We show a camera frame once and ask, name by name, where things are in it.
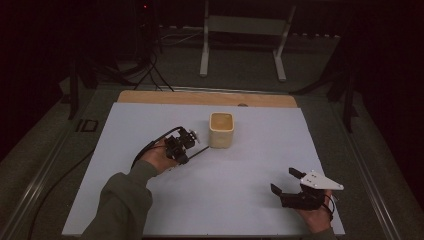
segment wooden edge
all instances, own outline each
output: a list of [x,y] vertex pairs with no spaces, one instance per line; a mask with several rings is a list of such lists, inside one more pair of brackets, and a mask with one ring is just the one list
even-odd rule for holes
[[250,93],[125,90],[121,92],[117,102],[297,108],[293,96]]

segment human hand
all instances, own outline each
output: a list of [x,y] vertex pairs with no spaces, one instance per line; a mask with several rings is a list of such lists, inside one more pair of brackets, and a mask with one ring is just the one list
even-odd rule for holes
[[[331,190],[325,190],[325,195],[328,197],[331,197]],[[327,205],[330,202],[330,199],[328,197],[325,197],[324,204]],[[309,231],[312,233],[321,232],[324,230],[327,230],[331,227],[330,224],[330,213],[326,208],[321,206],[317,210],[300,210],[295,209],[297,213],[303,218],[306,225],[309,228]]]
[[158,171],[158,174],[161,174],[166,169],[175,167],[178,164],[174,159],[166,157],[165,138],[162,138],[159,142],[153,145],[151,149],[147,150],[146,153],[141,156],[140,160],[152,164]]

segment cable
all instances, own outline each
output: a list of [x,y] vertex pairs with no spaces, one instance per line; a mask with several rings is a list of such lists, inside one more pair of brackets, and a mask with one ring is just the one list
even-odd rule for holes
[[203,149],[201,149],[200,151],[198,151],[197,153],[193,154],[193,156],[189,157],[188,160],[194,158],[195,156],[201,154],[202,152],[204,152],[206,149],[208,149],[209,146],[204,147]]
[[149,62],[152,65],[152,67],[150,67],[149,70],[147,71],[147,73],[144,74],[144,76],[140,78],[140,80],[138,81],[138,83],[135,84],[133,90],[136,90],[140,86],[141,82],[143,82],[143,80],[147,77],[147,75],[150,74],[150,72],[153,70],[153,67],[156,65],[156,62],[157,62],[157,59],[158,58],[157,58],[156,54],[154,54],[154,53],[153,53],[153,56],[155,57],[155,60],[153,62],[152,62],[151,59],[149,59]]
[[53,191],[53,189],[69,174],[71,173],[75,168],[77,168],[82,162],[84,162],[92,153],[94,152],[94,149],[92,149],[87,155],[85,155],[84,158],[82,158],[79,162],[77,162],[71,169],[69,169],[64,175],[62,175],[62,177],[59,178],[59,180],[57,180],[53,186],[50,187],[50,189],[47,191],[46,195],[44,196],[44,198],[41,200],[40,205],[38,206],[36,212],[35,212],[35,216],[32,219],[31,222],[31,227],[29,229],[28,232],[28,237],[27,239],[30,240],[32,237],[32,232],[34,231],[34,226],[35,226],[35,221],[37,220],[38,214],[40,213],[41,207],[44,205],[44,202],[46,201],[47,197],[50,195],[50,193]]
[[162,82],[165,83],[165,85],[168,86],[168,88],[171,89],[171,91],[175,92],[174,89],[171,87],[171,85],[169,85],[168,82],[162,77],[162,75],[160,74],[159,70],[156,68],[155,64],[152,64],[152,65],[153,65],[153,68],[155,69],[156,73],[159,75],[160,79],[162,80]]
[[98,64],[96,61],[94,61],[90,57],[86,55],[82,55],[82,57],[88,64],[93,66],[97,70],[97,72],[110,76],[112,79],[114,79],[117,82],[120,82],[123,85],[127,85],[127,86],[136,85],[135,83],[129,82],[127,79],[123,78],[118,72],[112,71],[108,67]]
[[328,195],[325,195],[325,194],[324,194],[324,196],[327,197],[331,201],[331,204],[333,205],[333,207],[332,207],[333,210],[330,210],[330,208],[325,203],[322,204],[322,206],[328,211],[328,214],[330,215],[330,221],[332,221],[333,220],[333,213],[336,209],[335,204],[334,204],[333,199],[331,199],[331,197],[329,197]]
[[137,61],[137,66],[130,68],[130,69],[119,71],[119,73],[122,76],[133,77],[133,76],[131,76],[132,74],[138,73],[137,75],[139,75],[140,71],[144,71],[146,69],[147,64],[148,64],[147,61],[143,62],[143,60],[139,60],[139,61]]
[[[185,40],[188,40],[188,39],[190,39],[190,38],[193,38],[193,37],[195,37],[195,36],[197,36],[197,35],[199,35],[199,34],[201,34],[201,33],[203,33],[203,31],[200,31],[200,32],[197,32],[197,33],[194,33],[194,34],[191,34],[190,36],[188,36],[188,37],[186,37],[186,38],[183,38],[183,39],[181,39],[181,40],[179,40],[179,41],[176,41],[176,42],[174,42],[174,43],[168,43],[168,44],[165,44],[165,43],[162,43],[162,45],[164,45],[164,46],[173,46],[173,45],[176,45],[176,44],[178,44],[178,43],[182,43],[182,42],[184,42]],[[170,34],[170,35],[167,35],[167,36],[165,36],[165,37],[168,37],[168,36],[177,36],[177,34]]]
[[155,90],[157,90],[158,88],[159,88],[159,90],[161,90],[162,92],[163,92],[163,90],[162,90],[162,88],[155,82],[155,80],[153,79],[153,77],[152,77],[152,73],[150,73],[149,74],[150,75],[150,80],[153,82],[153,84],[155,84],[155,86],[156,86],[156,89]]
[[133,72],[132,74],[135,74],[135,75],[130,75],[129,73],[127,74],[128,75],[128,79],[132,79],[132,78],[136,78],[136,77],[138,77],[138,76],[140,76],[144,71],[146,70],[146,67],[143,67],[142,69],[140,69],[138,72],[137,72],[137,74],[135,74],[135,72]]
[[173,36],[191,36],[191,35],[193,35],[193,33],[174,33],[174,34],[165,35],[165,36],[161,37],[160,39],[165,39],[165,38],[173,37]]

